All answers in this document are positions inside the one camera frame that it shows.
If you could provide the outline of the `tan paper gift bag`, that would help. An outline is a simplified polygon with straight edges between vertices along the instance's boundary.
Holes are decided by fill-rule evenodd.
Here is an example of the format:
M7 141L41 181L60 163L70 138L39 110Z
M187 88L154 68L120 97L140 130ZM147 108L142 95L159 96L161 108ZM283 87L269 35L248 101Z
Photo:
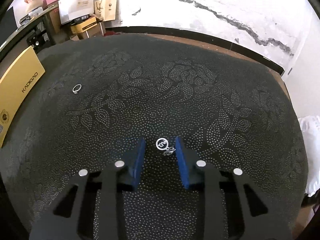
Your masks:
M117 0L97 0L94 2L94 14L102 21L116 19Z

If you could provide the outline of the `white paper gift bag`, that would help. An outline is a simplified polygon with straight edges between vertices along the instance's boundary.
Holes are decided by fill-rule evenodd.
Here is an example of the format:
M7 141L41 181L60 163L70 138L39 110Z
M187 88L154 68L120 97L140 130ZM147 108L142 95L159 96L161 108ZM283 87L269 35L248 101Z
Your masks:
M93 0L59 0L58 6L61 24L94 12Z

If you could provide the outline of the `black desk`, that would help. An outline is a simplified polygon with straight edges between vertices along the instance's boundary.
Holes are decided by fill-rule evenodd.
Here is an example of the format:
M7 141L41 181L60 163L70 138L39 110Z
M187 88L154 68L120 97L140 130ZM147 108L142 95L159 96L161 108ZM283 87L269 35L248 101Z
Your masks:
M56 42L54 40L54 27L49 17L49 13L58 8L58 4L54 4L44 10L37 17L33 18L29 23L19 27L14 31L7 40L1 45L1 61L7 56L7 54L20 42L22 38L27 36L32 30L34 30L41 22L44 26L43 33L47 33L49 43L54 46Z

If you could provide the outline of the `black computer monitor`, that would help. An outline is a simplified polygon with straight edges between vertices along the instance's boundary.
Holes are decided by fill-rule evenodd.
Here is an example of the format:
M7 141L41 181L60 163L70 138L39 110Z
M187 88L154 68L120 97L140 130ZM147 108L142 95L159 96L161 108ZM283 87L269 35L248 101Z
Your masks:
M5 13L0 23L0 45L17 29L14 9L11 7Z

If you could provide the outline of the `brown cardboard box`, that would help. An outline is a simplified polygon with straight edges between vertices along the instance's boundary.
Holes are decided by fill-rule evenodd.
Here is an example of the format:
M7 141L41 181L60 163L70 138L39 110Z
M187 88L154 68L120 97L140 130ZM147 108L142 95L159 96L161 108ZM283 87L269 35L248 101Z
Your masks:
M83 32L77 34L80 40L84 40L96 36L104 36L106 33L104 22L98 22L95 25L91 25Z

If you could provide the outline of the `black floral table cloth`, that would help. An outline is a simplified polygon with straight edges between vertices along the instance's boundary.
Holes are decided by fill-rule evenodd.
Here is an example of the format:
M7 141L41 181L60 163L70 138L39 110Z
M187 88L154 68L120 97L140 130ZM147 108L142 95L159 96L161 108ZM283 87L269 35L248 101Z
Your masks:
M308 162L291 100L268 69L147 35L67 41L36 54L45 69L1 144L1 239L32 227L77 174L103 170L145 139L140 183L124 191L127 239L195 239L200 194L183 187L176 152L245 172L277 202L291 233Z

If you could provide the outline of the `black speaker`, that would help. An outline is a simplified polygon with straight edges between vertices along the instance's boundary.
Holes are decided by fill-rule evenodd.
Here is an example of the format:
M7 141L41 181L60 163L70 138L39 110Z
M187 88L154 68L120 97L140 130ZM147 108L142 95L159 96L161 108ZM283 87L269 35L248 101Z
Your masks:
M49 46L49 41L46 41L44 35L46 31L40 31L39 29L33 31L27 38L27 44L32 46L35 53L39 53L41 50Z

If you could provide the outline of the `tan woven basket bag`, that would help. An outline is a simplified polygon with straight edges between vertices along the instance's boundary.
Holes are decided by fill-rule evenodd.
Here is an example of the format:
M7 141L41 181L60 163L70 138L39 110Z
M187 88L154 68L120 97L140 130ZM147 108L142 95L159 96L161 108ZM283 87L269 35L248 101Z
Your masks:
M27 4L27 7L25 9L26 14L38 7L42 7L43 5L43 0L24 0L24 2Z

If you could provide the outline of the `small yellow box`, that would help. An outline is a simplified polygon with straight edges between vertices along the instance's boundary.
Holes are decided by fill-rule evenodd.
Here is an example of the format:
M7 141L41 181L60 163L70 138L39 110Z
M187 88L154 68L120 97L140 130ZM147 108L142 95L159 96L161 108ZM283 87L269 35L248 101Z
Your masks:
M97 18L95 16L90 17L81 23L75 23L71 25L71 32L73 34L80 34L86 32L88 29L97 25Z

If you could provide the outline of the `silver charm pendant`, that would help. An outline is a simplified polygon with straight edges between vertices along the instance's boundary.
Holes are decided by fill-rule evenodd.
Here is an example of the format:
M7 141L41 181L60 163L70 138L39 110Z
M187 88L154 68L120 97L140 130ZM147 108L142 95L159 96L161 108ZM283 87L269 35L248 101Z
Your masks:
M176 151L173 146L169 145L169 141L166 138L158 138L155 145L164 156L172 155Z

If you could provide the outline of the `yellow cardboard box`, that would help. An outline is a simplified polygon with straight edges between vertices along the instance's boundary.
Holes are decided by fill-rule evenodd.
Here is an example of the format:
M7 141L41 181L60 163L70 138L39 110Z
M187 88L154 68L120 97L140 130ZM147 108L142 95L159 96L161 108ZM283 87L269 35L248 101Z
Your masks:
M25 97L45 73L31 46L22 51L1 78L1 144Z

